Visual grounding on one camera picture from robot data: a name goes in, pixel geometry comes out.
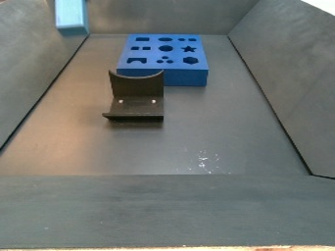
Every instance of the wooden edge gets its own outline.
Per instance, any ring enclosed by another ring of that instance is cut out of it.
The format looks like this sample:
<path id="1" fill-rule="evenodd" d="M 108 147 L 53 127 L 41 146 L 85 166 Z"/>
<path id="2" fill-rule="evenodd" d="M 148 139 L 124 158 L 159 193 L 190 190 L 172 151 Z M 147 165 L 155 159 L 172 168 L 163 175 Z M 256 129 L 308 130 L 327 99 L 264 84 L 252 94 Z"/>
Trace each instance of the wooden edge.
<path id="1" fill-rule="evenodd" d="M 145 247 L 145 248 L 53 248 L 53 249 L 0 249 L 1 251 L 335 251 L 335 246 L 259 246 L 259 247 Z"/>

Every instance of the hole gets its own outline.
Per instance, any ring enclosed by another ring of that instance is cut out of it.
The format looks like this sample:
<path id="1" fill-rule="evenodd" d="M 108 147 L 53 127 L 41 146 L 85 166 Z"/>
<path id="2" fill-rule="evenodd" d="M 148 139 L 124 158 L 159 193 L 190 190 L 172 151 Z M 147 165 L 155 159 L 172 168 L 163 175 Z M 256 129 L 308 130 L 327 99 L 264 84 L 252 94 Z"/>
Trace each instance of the hole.
<path id="1" fill-rule="evenodd" d="M 147 63 L 147 58 L 128 58 L 127 63 L 131 64 L 132 62 L 141 62 L 141 64 Z"/>
<path id="2" fill-rule="evenodd" d="M 140 41 L 140 42 L 148 42 L 151 40 L 149 37 L 136 37 L 136 41 Z"/>
<path id="3" fill-rule="evenodd" d="M 195 47 L 191 47 L 191 46 L 187 46 L 187 47 L 183 47 L 183 52 L 195 52 Z"/>
<path id="4" fill-rule="evenodd" d="M 159 48 L 161 51 L 171 51 L 172 50 L 172 47 L 169 45 L 163 45 L 160 48 Z"/>
<path id="5" fill-rule="evenodd" d="M 161 37 L 161 38 L 159 38 L 159 41 L 161 41 L 161 42 L 169 42 L 169 41 L 172 41 L 172 38 L 169 38 L 169 37 Z"/>
<path id="6" fill-rule="evenodd" d="M 198 60 L 198 58 L 187 57 L 187 58 L 183 58 L 183 63 L 186 63 L 188 65 L 194 65 L 194 64 L 199 63 L 199 60 Z"/>

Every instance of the bin floor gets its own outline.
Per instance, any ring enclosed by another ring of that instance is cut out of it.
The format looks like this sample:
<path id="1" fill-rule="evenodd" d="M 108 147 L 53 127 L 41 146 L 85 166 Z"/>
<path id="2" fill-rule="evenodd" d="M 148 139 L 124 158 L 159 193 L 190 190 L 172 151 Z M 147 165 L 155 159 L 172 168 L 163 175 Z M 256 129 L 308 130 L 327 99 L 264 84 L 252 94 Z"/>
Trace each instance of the bin floor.
<path id="1" fill-rule="evenodd" d="M 206 35 L 207 87 L 165 87 L 165 120 L 111 123 L 125 35 L 91 35 L 0 158 L 1 176 L 306 176 L 258 84 L 226 36 Z"/>

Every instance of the blue foam block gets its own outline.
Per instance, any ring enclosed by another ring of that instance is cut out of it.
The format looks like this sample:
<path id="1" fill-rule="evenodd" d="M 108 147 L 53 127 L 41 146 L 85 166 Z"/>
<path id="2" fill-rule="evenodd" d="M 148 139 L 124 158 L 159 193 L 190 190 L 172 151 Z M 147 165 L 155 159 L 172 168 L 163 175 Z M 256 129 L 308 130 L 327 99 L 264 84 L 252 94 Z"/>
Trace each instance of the blue foam block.
<path id="1" fill-rule="evenodd" d="M 127 76 L 145 76 L 160 70 L 164 70 L 165 85 L 207 85 L 208 64 L 199 35 L 128 36 L 116 72 Z"/>
<path id="2" fill-rule="evenodd" d="M 56 0 L 56 27 L 64 35 L 89 33 L 85 0 Z"/>

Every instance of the black bracket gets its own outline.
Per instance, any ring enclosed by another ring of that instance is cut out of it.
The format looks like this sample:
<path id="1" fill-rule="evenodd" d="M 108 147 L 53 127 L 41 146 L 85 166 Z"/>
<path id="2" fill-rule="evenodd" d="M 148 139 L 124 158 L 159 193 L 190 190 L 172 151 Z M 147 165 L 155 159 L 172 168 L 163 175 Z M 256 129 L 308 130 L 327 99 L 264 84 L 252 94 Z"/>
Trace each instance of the black bracket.
<path id="1" fill-rule="evenodd" d="M 164 119 L 164 71 L 148 76 L 124 76 L 108 72 L 112 89 L 109 112 L 113 121 L 161 121 Z"/>

